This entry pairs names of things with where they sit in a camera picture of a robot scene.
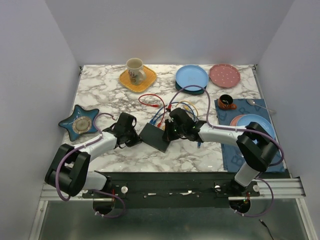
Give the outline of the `black network switch box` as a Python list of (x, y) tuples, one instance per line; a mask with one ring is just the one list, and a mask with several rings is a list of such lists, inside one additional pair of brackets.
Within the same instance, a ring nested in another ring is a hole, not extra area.
[(170, 145), (170, 141), (163, 140), (165, 131), (147, 123), (139, 134), (141, 141), (150, 147), (165, 153)]

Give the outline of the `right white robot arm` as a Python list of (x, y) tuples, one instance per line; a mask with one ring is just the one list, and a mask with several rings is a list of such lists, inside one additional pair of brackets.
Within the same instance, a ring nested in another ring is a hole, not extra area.
[(250, 122), (246, 126), (212, 125), (208, 119), (194, 121), (181, 108), (166, 108), (169, 119), (165, 120), (162, 139), (174, 141), (187, 139), (191, 142), (215, 142), (237, 146), (245, 162), (230, 183), (230, 191), (241, 196), (260, 173), (271, 165), (278, 152), (284, 155), (282, 147), (258, 123)]

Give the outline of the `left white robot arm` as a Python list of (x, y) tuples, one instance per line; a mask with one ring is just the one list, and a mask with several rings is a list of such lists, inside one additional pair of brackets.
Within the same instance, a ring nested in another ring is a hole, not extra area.
[(99, 134), (75, 146), (62, 144), (45, 175), (44, 181), (55, 187), (58, 196), (68, 201), (81, 191), (94, 191), (99, 197), (112, 192), (111, 178), (102, 172), (90, 171), (89, 165), (97, 157), (120, 148), (141, 143), (135, 126), (137, 118), (122, 112), (117, 121)]

